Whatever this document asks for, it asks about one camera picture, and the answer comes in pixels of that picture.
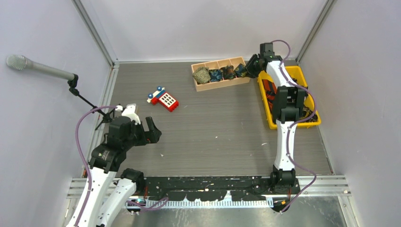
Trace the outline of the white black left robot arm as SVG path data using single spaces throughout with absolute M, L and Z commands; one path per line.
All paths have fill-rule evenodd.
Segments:
M 114 221 L 130 196 L 144 192 L 146 181 L 143 172 L 127 168 L 109 198 L 105 197 L 127 152 L 132 147 L 159 141 L 162 132 L 152 117 L 146 117 L 146 123 L 148 131 L 144 130 L 142 123 L 127 116 L 116 117 L 110 122 L 103 141 L 91 153 L 86 184 L 67 224 L 69 227 L 106 227 Z

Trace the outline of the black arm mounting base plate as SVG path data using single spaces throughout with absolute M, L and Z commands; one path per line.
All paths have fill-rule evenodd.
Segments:
M 125 205 L 130 211 L 270 207 L 285 212 L 300 191 L 298 179 L 284 183 L 268 176 L 147 177 Z

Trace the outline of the blue yellow floral tie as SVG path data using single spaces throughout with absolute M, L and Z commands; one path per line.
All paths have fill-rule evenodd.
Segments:
M 245 68 L 245 65 L 240 63 L 235 69 L 234 69 L 235 75 L 237 78 L 245 78 L 248 77 L 248 71 Z

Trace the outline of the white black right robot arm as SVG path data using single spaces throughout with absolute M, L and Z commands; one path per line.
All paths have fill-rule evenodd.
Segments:
M 270 189 L 276 194 L 282 194 L 296 184 L 294 139 L 306 91 L 290 77 L 283 59 L 275 54 L 272 42 L 260 44 L 259 54 L 250 58 L 245 69 L 250 78 L 257 78 L 262 71 L 266 72 L 276 87 L 271 116 L 278 128 L 278 142 L 270 174 Z

